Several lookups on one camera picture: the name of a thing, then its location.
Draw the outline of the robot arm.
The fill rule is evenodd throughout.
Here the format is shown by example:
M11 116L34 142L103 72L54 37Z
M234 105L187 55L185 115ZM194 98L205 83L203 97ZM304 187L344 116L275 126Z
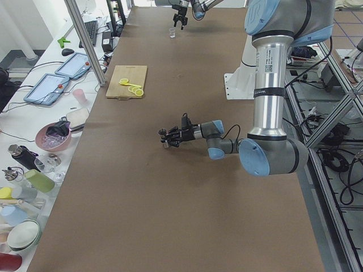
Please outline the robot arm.
M188 23L187 10L188 6L191 5L193 18L197 21L204 19L207 11L212 9L214 6L223 2L223 0L207 0L207 1L177 1L171 5L172 9L176 10L177 13L174 14L173 21L174 27L176 27L178 22L181 22L181 30Z
M289 139L282 128L288 50L327 40L332 35L334 1L252 1L244 21L256 49L254 120L244 139L228 139L220 120L193 124L186 114L181 126L160 129L166 147L204 138L209 157L238 154L254 176L293 173L308 160L306 146Z

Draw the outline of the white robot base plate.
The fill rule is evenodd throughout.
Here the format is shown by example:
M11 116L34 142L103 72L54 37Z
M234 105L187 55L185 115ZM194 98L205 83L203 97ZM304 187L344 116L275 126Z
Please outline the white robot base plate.
M240 66L231 74L224 74L228 100L252 100L255 89L256 49L252 37L247 36Z

